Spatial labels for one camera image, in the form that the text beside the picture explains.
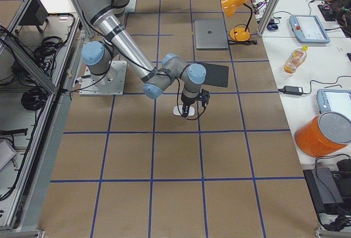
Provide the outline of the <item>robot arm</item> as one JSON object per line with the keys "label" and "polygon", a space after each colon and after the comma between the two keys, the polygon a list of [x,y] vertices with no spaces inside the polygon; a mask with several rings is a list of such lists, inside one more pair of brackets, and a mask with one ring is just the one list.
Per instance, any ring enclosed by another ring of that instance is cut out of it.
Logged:
{"label": "robot arm", "polygon": [[202,107],[206,108],[210,93],[201,87],[206,77],[205,67],[201,64],[186,63],[175,54],[167,54],[162,61],[162,68],[157,69],[115,15],[115,10],[124,10],[129,1],[79,0],[79,3],[89,24],[97,27],[105,40],[131,64],[143,82],[143,92],[147,97],[156,99],[175,80],[182,80],[183,90],[178,93],[177,98],[183,104],[176,107],[181,117],[188,118],[190,108],[196,101],[200,101]]}

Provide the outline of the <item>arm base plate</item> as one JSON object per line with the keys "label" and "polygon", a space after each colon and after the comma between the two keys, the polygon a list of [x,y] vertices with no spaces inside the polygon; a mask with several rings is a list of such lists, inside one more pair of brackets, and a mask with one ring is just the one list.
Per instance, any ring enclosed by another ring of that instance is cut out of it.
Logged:
{"label": "arm base plate", "polygon": [[126,61],[113,60],[109,72],[98,82],[101,77],[91,75],[89,68],[86,66],[84,74],[89,75],[89,77],[79,81],[82,89],[78,92],[81,96],[123,96],[126,71]]}
{"label": "arm base plate", "polygon": [[129,0],[129,3],[125,7],[126,13],[134,13],[137,5],[137,0]]}

